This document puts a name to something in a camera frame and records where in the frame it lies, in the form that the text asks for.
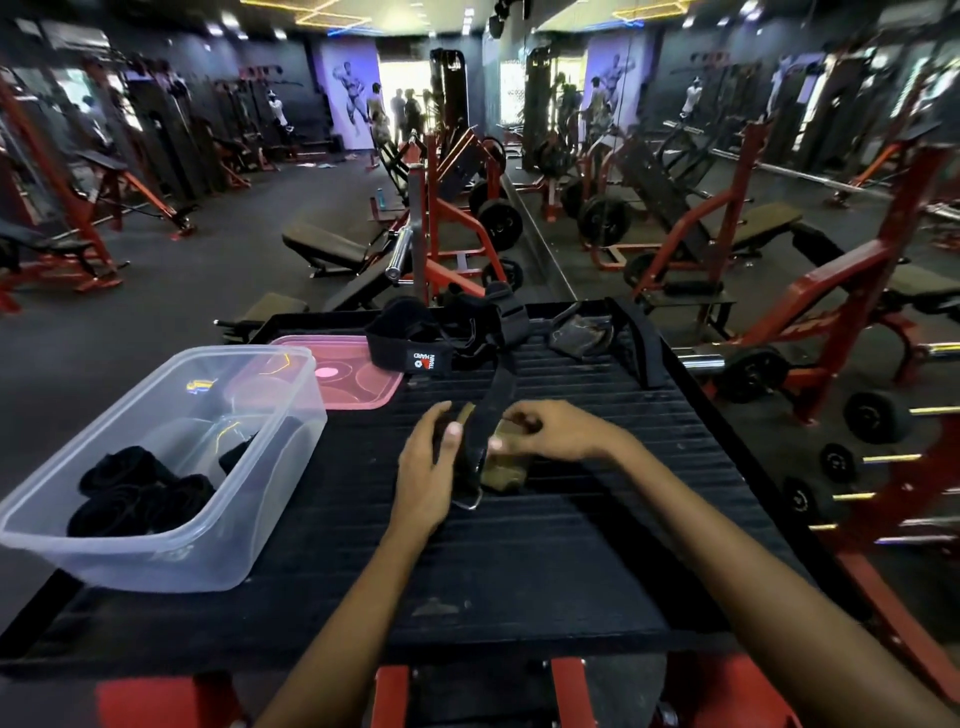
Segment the red and black bench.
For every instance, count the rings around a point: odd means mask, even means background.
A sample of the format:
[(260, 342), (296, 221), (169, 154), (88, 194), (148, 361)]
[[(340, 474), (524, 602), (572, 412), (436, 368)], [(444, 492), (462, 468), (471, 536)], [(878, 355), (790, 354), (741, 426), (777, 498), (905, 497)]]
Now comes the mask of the red and black bench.
[(76, 157), (91, 169), (95, 181), (90, 191), (73, 186), (83, 219), (89, 224), (94, 225), (97, 216), (102, 214), (113, 229), (120, 232), (124, 215), (139, 213), (171, 224), (174, 240), (196, 234), (197, 226), (190, 219), (196, 205), (174, 207), (117, 158), (89, 150), (78, 151)]

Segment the person's right forearm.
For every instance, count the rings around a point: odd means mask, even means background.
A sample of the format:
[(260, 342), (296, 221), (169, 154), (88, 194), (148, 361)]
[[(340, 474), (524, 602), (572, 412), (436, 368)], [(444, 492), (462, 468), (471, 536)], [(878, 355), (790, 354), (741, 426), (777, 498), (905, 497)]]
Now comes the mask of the person's right forearm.
[(739, 644), (802, 728), (960, 728), (859, 622), (693, 491), (633, 435), (605, 424), (602, 453), (680, 547)]

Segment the person's left forearm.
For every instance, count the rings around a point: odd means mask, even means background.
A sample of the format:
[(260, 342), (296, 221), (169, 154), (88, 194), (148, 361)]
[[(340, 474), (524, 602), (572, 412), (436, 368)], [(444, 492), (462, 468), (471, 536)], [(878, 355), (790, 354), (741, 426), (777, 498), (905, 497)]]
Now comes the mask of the person's left forearm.
[(395, 518), (253, 728), (359, 728), (414, 566), (438, 521)]

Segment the clear plastic container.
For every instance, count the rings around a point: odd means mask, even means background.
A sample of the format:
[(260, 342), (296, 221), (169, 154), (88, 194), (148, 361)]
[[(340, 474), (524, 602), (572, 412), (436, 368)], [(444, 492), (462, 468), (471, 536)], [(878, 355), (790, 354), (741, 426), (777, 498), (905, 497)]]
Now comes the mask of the clear plastic container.
[[(0, 501), (0, 546), (30, 552), (80, 582), (116, 591), (227, 591), (248, 576), (328, 421), (307, 348), (199, 346), (167, 360)], [(166, 531), (74, 538), (82, 476), (139, 446), (213, 493)]]

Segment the red bench press rack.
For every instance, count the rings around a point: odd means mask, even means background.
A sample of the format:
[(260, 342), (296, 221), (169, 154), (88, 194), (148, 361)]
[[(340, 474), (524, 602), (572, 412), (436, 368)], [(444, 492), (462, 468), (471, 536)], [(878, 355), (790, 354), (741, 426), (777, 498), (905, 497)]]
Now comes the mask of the red bench press rack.
[(506, 196), (496, 145), (472, 127), (445, 156), (436, 136), (428, 135), (426, 144), (426, 164), (411, 168), (418, 178), (411, 176), (408, 185), (407, 221), (419, 224), (419, 248), (411, 250), (411, 270), (400, 282), (413, 285), (414, 297), (428, 306), (437, 306), (449, 294), (483, 297), (482, 269), (492, 263), (500, 277), (499, 261), (510, 260), (509, 249), (497, 252), (476, 218), (488, 200), (506, 199), (514, 206)]

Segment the person's right hand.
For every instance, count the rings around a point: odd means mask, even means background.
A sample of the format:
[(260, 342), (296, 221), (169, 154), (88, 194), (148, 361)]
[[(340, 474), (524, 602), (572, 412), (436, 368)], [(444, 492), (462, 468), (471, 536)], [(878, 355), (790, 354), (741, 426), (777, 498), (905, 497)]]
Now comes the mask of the person's right hand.
[(630, 439), (621, 427), (560, 399), (518, 401), (503, 419), (519, 428), (507, 434), (539, 434), (544, 455), (538, 457), (563, 462), (609, 457)]

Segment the red squat rack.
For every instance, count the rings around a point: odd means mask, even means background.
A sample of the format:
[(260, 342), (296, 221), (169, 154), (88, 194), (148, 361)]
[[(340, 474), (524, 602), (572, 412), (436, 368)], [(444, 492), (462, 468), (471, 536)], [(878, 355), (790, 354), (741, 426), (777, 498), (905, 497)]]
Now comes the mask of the red squat rack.
[(79, 294), (122, 284), (69, 165), (43, 127), (40, 99), (0, 66), (0, 316), (22, 310), (16, 294), (68, 285)]

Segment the person's left hand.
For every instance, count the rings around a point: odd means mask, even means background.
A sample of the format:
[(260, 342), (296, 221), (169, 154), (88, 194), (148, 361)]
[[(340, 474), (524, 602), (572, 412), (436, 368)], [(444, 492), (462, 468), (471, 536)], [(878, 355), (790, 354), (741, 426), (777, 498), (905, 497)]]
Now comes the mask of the person's left hand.
[(423, 544), (449, 515), (451, 495), (439, 489), (439, 441), (451, 407), (450, 400), (433, 404), (404, 444), (387, 529), (389, 541)]

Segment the yellow ceiling light strip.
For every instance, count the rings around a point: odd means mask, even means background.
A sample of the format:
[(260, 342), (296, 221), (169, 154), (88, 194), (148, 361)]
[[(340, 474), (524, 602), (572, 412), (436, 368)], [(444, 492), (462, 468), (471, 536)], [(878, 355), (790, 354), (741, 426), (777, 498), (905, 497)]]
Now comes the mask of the yellow ceiling light strip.
[(290, 15), (299, 28), (324, 32), (369, 29), (373, 18), (333, 10), (341, 0), (238, 0), (243, 6), (281, 11)]

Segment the black wrist wrap white label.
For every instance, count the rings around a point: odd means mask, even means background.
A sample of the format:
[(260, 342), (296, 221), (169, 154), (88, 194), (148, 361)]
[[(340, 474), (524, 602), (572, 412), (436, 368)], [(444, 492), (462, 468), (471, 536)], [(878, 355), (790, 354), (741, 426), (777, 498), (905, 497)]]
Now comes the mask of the black wrist wrap white label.
[(402, 374), (444, 376), (456, 348), (428, 306), (416, 297), (388, 301), (364, 328), (371, 363)]

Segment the black weight stack machine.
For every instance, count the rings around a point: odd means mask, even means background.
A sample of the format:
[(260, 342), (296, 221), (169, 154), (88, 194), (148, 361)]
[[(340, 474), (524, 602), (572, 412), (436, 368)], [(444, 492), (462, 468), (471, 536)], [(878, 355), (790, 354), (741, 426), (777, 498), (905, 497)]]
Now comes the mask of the black weight stack machine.
[(178, 102), (151, 76), (127, 69), (124, 80), (127, 98), (162, 182), (180, 203), (200, 203), (211, 187)]

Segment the black weight plate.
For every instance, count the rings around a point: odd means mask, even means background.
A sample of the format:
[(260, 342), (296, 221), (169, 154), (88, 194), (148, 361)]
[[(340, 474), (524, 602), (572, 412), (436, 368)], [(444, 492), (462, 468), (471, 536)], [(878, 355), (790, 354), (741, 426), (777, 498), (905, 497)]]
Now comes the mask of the black weight plate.
[(476, 218), (498, 253), (512, 249), (523, 235), (522, 215), (509, 200), (487, 200), (478, 208)]
[(498, 269), (493, 263), (487, 263), (481, 271), (481, 282), (484, 288), (492, 284), (501, 283), (510, 286), (514, 292), (519, 291), (525, 283), (525, 273), (522, 265), (516, 261), (501, 258), (499, 266), (503, 275), (498, 276)]

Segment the olive bench pad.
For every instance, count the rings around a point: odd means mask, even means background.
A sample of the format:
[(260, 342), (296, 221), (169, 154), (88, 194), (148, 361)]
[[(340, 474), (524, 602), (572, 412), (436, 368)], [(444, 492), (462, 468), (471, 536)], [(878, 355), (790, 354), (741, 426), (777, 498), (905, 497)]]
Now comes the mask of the olive bench pad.
[(242, 315), (213, 320), (213, 326), (222, 331), (228, 342), (248, 343), (250, 339), (274, 316), (305, 313), (309, 311), (306, 301), (278, 293), (267, 293), (250, 306)]

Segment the pink plastic lid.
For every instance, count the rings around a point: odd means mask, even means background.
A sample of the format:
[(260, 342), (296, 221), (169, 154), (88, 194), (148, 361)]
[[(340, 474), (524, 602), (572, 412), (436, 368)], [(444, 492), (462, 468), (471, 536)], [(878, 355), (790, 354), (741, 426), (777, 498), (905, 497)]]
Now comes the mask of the pink plastic lid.
[(313, 356), (315, 378), (328, 411), (366, 411), (390, 403), (404, 373), (378, 368), (363, 335), (298, 334), (274, 339), (273, 346), (304, 348)]

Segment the black punching bag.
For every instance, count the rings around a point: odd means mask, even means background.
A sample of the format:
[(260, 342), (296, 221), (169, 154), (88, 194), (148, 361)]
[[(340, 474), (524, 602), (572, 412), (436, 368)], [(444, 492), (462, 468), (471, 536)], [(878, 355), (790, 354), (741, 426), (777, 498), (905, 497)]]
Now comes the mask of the black punching bag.
[(451, 138), (468, 127), (469, 80), (462, 51), (438, 47), (429, 52), (431, 98), (439, 127)]

